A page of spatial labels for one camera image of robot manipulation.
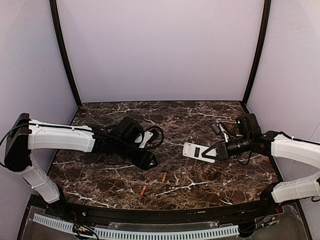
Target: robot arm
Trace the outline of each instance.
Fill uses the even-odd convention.
[[[262,134],[253,113],[238,117],[236,123],[240,137],[228,140],[225,137],[224,141],[216,142],[211,147],[186,142],[183,155],[214,163],[252,151],[265,156],[292,159],[320,169],[320,143],[296,139],[283,132],[268,131]],[[212,129],[220,135],[218,124]],[[297,180],[273,183],[261,193],[260,199],[272,205],[317,196],[320,196],[320,172]]]
[[[146,143],[152,143],[159,136],[158,132],[144,131],[129,117],[110,127],[68,126],[31,120],[29,114],[22,113],[13,129],[7,137],[4,165],[22,176],[49,204],[59,201],[63,193],[39,167],[31,150],[68,149],[117,154],[143,170],[158,164],[154,154],[145,149]]]

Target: white wall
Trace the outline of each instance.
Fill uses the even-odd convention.
[[[83,102],[241,100],[263,0],[59,0]]]
[[[320,142],[320,1],[273,0],[248,108],[264,131]],[[277,159],[284,180],[318,171]],[[301,201],[313,239],[320,240],[320,202]]]
[[[49,1],[0,1],[0,136],[20,113],[44,122],[68,124],[76,104],[60,57]],[[0,148],[4,160],[5,144]],[[47,170],[54,151],[35,157]],[[0,239],[17,238],[31,189],[0,168]]]

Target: orange stick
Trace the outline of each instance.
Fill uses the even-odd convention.
[[[163,183],[165,182],[165,180],[166,180],[166,178],[167,178],[167,175],[168,175],[168,174],[165,172],[164,175],[163,175],[163,178],[162,178],[162,182],[163,182]]]
[[[142,191],[141,191],[141,193],[140,193],[141,196],[144,195],[144,193],[145,193],[145,191],[146,191],[146,188],[147,188],[147,186],[144,186],[144,187],[142,188]]]

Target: white perforated strip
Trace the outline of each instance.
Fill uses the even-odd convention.
[[[71,222],[54,219],[36,213],[34,214],[33,221],[65,233],[73,234],[73,223]],[[138,232],[111,230],[99,227],[96,227],[94,231],[100,239],[104,240],[210,240],[236,236],[239,234],[237,225],[207,230],[180,232]]]

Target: brown marble surface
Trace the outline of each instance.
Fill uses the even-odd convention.
[[[268,184],[277,181],[267,157],[253,154],[248,165],[241,165],[235,158],[207,163],[182,156],[185,142],[210,146],[221,140],[210,122],[223,122],[236,132],[235,118],[242,114],[240,104],[232,101],[85,103],[72,125],[108,126],[128,116],[145,129],[163,128],[164,142],[152,150],[159,165],[144,171],[129,161],[108,165],[122,161],[115,155],[60,150],[49,176],[63,188],[69,202],[90,206],[182,210],[255,201]]]

